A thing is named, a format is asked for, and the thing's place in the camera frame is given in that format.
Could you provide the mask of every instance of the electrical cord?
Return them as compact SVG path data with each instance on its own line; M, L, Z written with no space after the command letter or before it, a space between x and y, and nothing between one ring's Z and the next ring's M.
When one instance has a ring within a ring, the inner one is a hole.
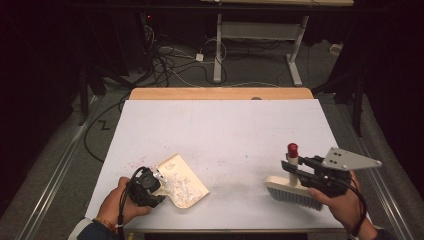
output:
M202 53L202 51L203 51L203 48L204 47L206 47L206 45L208 44L208 43L210 43L210 42L217 42L217 43L219 43L219 44L221 44L221 46L222 47L224 47L224 56L221 58L221 61L222 60L224 60L225 59L225 57L227 56L227 47L225 47L225 45L224 45L224 43L222 42L222 41L218 41L218 40L216 40L216 39L209 39L209 40L207 40L204 44L203 44L203 47L202 48L200 48L200 51L199 51L199 53L201 54Z
M334 179L334 181L336 181L337 183L349 188L353 193L356 194L356 196L358 197L358 199L361 203L360 206L361 206L362 212L361 212L360 219L351 232L352 236L357 237L359 231L361 230L361 225L364 222L365 218L367 217L367 202L365 201L364 196L358 191L358 189L357 189L358 187L357 187L355 180L351 179L351 181L354 183L356 188L354 188L352 185L350 185L350 184L348 184L348 183L346 183L346 182L344 182L340 179Z
M262 47L260 45L269 44L269 42L261 42L261 41L259 41L259 42L252 42L252 41L248 42L248 41L244 41L244 40L236 41L234 39L228 39L228 38L223 38L222 40L225 40L225 41L228 42L228 43L225 43L227 52L246 51L243 56L238 57L238 58L229 57L228 56L229 54L227 54L226 59L232 60L232 61L243 60L243 59L247 58L251 53L263 52L263 51L266 51L266 50L275 50L284 42L282 40L273 40L269 46ZM229 43L242 44L245 48L230 47ZM207 51L205 53L205 55L210 54L210 53L213 53L213 52Z
M206 47L206 45L208 44L208 43L210 43L210 42L213 42L213 41L217 41L216 39L210 39L210 40L208 40L208 41L206 41L205 42L205 44L204 44L204 46L200 49L200 51L199 51L199 53L204 53L204 50L205 50L205 47ZM267 49L269 49L269 50L272 50L272 49L276 49L276 48L278 48L280 45L281 45L281 43L282 43L283 41L279 41L279 40L277 40L277 41L272 41L272 42L266 42L266 43L262 43L262 42L259 42L259 43L247 43L247 42L242 42L243 44L245 44L246 45L246 47L247 47L247 49L248 49L248 52L250 53L250 47L249 47L249 44L251 44L251 45L253 45L254 47L256 47L256 48L260 48L260 50L256 50L256 51L253 51L253 52L260 52L260 51L264 51L264 50L267 50ZM228 47L224 44L224 43L222 43L222 42L220 42L220 44L223 46L223 48L224 48L224 56L223 56L223 58L222 59L226 59L226 58L228 58ZM260 45L260 44L268 44L268 46L265 46L265 47L262 47L262 46L258 46L258 45ZM170 51L168 51L168 52L160 52L160 50L161 49L169 49ZM182 53L182 55L176 55L176 54L173 54L174 52L180 52L180 53ZM183 58L183 59L193 59L193 61L190 61L190 62L187 62L187 63L183 63L183 64L181 64L181 65L178 65L178 66L176 66L175 64L172 64L172 65L168 65L168 64L166 64L166 62L169 60L169 61L173 61L172 59L171 59L171 57L176 57L176 58ZM167 59L167 61L166 62L164 62L163 60L159 60L159 59L161 59L161 58L164 58L164 59ZM154 63L154 69L155 69L155 71L154 71L154 73L158 73L158 75L155 75L155 79L156 79L156 81L155 81L155 84L156 84L156 86L161 86L161 84L162 83L164 83L164 82L167 82L167 86L169 86L169 78L171 77L171 75L172 74L174 74L174 75L176 75L181 81L183 81L184 83L186 83L187 85L189 85L189 86L195 86L195 85L193 85L193 84L190 84L190 83L188 83L188 82L186 82L186 81L184 81L178 74L179 73L182 73L182 72L184 72L184 71L186 71L186 70L188 70L188 69L193 69L193 68L202 68L203 69L203 71L205 72L205 80L206 80L206 82L208 82L209 84L211 84L211 85L222 85L223 83L225 83L226 81L227 81L227 79L228 79L228 77L227 77L227 71L226 71L226 69L224 68L224 66L223 66L223 64L222 64L222 60L220 61L219 59L217 59L217 57L215 56L215 60L217 60L216 62L217 62L217 64L219 64L220 66L221 66L221 69L223 69L223 75L224 75L224 80L223 81L221 81L221 82L213 82L213 81L210 81L208 78L207 78L207 71L206 71L206 69L205 68L203 68L203 67L201 67L201 66L190 66L190 65L193 65L193 64L196 64L196 63L202 63L202 64L206 64L205 62L200 62L200 61L195 61L194 60L195 58L193 57L193 56L191 56L189 53L187 53L187 52L185 52L185 51L183 51L183 50L179 50L179 49L176 49L175 47L173 47L173 46L164 46L164 45L161 45L161 46L158 46L158 52L157 52L157 55L156 55L156 58L155 58L155 60L156 60L156 63ZM186 67L186 66L189 66L189 67L187 67L187 68L185 68L185 69L183 69L183 70L181 70L181 71L175 71L174 69L176 69L176 68L182 68L182 67ZM245 84L265 84L265 83L261 83L261 82L251 82L251 83L245 83ZM271 85L271 86L275 86L275 87L278 87L278 81L277 81L277 85L274 85L274 84L267 84L267 85Z
M118 237L120 240L125 240L125 234L124 234L124 207L125 207L125 202L127 201L127 197L128 197L128 189L131 188L131 186L134 184L135 182L135 177L137 176L137 174L143 170L144 167L140 167L138 168L134 174L132 175L132 177L130 178L130 181L128 182L127 186L125 187L124 191L122 191L121 193L121 197L119 199L119 215L118 215L118 224L117 224L117 229L118 229Z
M100 157L98 157L96 154L94 154L90 148L88 147L88 143L87 143L87 136L88 133L90 132L91 128L93 127L93 125L104 115L106 114L108 111L110 111L111 109L113 109L114 107L118 106L118 110L120 112L122 112L122 109L120 108L121 104L124 103L123 99L125 97L127 97L129 94L126 94L123 98L121 98L121 100L118 103L113 104L112 106L108 107L106 110L104 110L102 113L99 114L99 116L97 116L91 123L90 125L88 125L87 127L87 131L85 131L84 134L84 147L87 150L88 154L90 154L94 159L96 159L97 161L104 163L104 159L101 159Z

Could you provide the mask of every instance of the brush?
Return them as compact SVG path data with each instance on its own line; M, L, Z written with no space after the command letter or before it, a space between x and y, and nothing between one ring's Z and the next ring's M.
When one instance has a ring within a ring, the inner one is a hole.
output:
M298 146L295 143L290 143L287 148L287 161L297 167L299 160ZM309 195L308 188L299 183L296 174L289 173L288 179L269 176L265 179L265 186L275 200L298 204L318 211L322 209L322 204Z

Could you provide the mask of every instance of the human hand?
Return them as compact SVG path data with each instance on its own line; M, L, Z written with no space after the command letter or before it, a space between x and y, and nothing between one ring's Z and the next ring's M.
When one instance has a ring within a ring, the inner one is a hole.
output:
M360 186L356 178L356 174L353 171L351 171L351 174L352 179L355 182L354 184L352 181L351 185L360 192ZM343 225L347 232L351 233L361 220L361 202L359 197L352 190L348 189L345 195L334 198L328 197L326 194L315 188L309 188L308 192L315 200L328 206L334 218ZM359 239L373 239L375 236L377 236L377 230L371 224L369 219L366 218L362 222L358 237Z
M130 181L127 177L121 177L119 179L118 187L113 189L109 195L105 198L102 205L100 206L98 218L101 218L108 223L115 226L118 223L119 215L119 201L121 194L126 188L127 183ZM130 222L134 217L147 215L151 212L150 207L139 207L135 205L129 197L127 197L124 206L124 224Z

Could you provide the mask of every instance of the red cap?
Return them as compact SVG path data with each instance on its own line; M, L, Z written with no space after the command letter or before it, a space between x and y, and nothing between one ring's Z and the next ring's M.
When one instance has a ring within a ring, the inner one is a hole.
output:
M295 158L295 157L299 156L299 154L297 153L297 144L296 143L290 143L287 146L287 149L289 151L289 157L290 158Z

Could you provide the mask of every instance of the beige dustpan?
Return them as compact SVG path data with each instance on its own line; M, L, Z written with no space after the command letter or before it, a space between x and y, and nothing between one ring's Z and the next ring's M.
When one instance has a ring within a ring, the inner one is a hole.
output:
M164 181L153 194L168 195L179 208L189 208L209 193L179 154L161 162L157 169Z

